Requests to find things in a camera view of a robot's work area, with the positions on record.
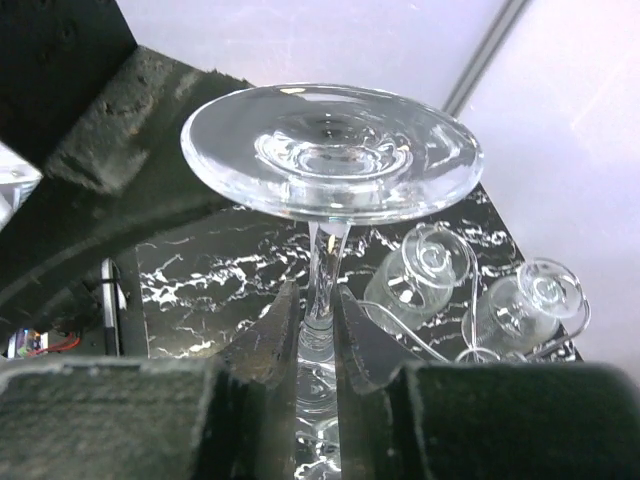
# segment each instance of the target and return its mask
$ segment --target table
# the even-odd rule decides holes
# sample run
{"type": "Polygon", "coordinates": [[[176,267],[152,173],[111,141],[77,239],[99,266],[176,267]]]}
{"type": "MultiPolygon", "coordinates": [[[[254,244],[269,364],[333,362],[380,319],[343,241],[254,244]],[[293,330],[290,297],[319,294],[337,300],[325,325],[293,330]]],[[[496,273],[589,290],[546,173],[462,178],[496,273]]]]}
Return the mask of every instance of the table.
{"type": "MultiPolygon", "coordinates": [[[[523,260],[488,195],[478,186],[464,201],[430,217],[352,228],[339,281],[362,298],[384,257],[420,221],[439,222],[471,244],[478,256],[482,291],[513,273],[523,260]]],[[[240,206],[151,239],[138,245],[136,253],[153,358],[211,356],[268,311],[285,279],[295,279],[301,287],[308,281],[307,224],[240,206]]],[[[465,348],[460,320],[470,295],[467,281],[456,289],[449,306],[417,332],[447,358],[455,358],[465,348]]],[[[571,342],[548,358],[581,360],[571,342]]]]}

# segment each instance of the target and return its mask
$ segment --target glass cup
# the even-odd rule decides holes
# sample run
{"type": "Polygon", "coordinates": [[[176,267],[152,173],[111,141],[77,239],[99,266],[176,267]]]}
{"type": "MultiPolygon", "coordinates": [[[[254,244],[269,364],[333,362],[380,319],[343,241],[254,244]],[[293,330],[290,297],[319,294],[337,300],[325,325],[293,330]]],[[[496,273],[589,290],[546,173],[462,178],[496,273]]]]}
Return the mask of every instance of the glass cup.
{"type": "MultiPolygon", "coordinates": [[[[418,330],[447,306],[454,287],[469,275],[470,248],[440,225],[419,224],[404,237],[402,246],[384,259],[367,285],[364,299],[388,309],[405,326],[418,330]]],[[[404,333],[379,310],[371,319],[392,335],[404,333]]]]}
{"type": "MultiPolygon", "coordinates": [[[[522,264],[515,275],[496,281],[478,300],[476,345],[500,356],[539,358],[575,338],[588,326],[591,310],[578,278],[564,265],[546,258],[522,264]],[[549,342],[560,322],[584,311],[571,334],[549,342]]],[[[471,311],[462,319],[462,335],[472,344],[471,311]]]]}
{"type": "MultiPolygon", "coordinates": [[[[316,426],[335,428],[331,419],[337,415],[332,297],[350,226],[410,220],[457,203],[480,179],[478,142],[457,120],[416,101],[314,84],[218,98],[189,117],[180,141],[187,163],[211,189],[255,210],[309,223],[299,438],[314,435],[323,442],[316,426]]],[[[332,458],[316,459],[326,465],[309,475],[338,478],[333,450],[332,458]]]]}

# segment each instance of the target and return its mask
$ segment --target upside-down wine glass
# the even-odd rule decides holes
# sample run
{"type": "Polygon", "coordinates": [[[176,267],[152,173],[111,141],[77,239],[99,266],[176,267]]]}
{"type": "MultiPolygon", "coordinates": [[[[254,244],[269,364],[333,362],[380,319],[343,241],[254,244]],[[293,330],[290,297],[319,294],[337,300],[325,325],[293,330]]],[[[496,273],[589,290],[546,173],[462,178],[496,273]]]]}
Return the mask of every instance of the upside-down wine glass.
{"type": "Polygon", "coordinates": [[[333,304],[351,225],[440,211],[476,186],[478,142],[455,119],[391,93],[290,84],[234,92],[182,130],[193,172],[252,209],[309,222],[308,301],[299,342],[299,440],[316,449],[303,478],[339,478],[333,304]]]}

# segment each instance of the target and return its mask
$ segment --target metal frame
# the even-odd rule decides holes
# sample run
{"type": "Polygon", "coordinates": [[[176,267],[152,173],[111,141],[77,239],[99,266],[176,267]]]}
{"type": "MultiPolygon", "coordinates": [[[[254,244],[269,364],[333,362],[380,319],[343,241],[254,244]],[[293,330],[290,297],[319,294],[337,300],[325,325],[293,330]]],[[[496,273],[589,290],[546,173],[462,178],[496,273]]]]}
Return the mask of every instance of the metal frame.
{"type": "Polygon", "coordinates": [[[444,112],[452,117],[460,115],[507,36],[532,1],[506,0],[444,103],[444,112]]]}

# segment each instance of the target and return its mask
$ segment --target white panel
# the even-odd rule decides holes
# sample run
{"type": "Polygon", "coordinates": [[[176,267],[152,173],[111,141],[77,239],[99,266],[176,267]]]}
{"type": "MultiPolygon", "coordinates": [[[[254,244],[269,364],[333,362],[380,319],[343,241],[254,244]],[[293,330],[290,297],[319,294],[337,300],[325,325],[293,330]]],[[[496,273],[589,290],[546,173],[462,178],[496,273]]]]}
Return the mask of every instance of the white panel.
{"type": "Polygon", "coordinates": [[[525,256],[582,279],[587,360],[640,382],[640,2],[535,0],[461,119],[525,256]]]}
{"type": "Polygon", "coordinates": [[[503,0],[120,0],[139,43],[256,85],[332,82],[441,106],[503,0]]]}

